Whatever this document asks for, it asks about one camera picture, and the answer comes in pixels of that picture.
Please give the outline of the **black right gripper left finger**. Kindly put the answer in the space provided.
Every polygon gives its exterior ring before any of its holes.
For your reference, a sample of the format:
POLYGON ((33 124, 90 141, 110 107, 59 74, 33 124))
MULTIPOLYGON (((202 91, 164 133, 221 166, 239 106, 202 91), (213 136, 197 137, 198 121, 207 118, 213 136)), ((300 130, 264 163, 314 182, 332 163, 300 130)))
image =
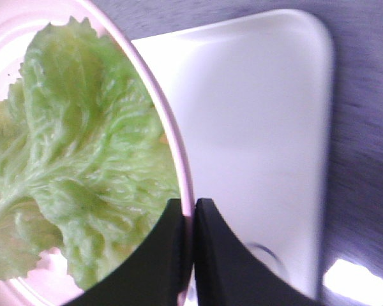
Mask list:
POLYGON ((142 306, 183 304, 183 213, 171 199, 156 226, 116 270, 73 306, 142 306))

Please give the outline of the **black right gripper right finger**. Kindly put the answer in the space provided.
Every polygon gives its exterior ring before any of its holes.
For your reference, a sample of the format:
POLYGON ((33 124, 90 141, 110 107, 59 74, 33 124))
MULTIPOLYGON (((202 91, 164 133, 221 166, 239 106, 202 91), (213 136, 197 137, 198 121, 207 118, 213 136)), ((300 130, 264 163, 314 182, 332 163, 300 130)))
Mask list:
POLYGON ((236 237, 214 201, 197 201, 194 267, 199 305, 318 305, 276 276, 236 237))

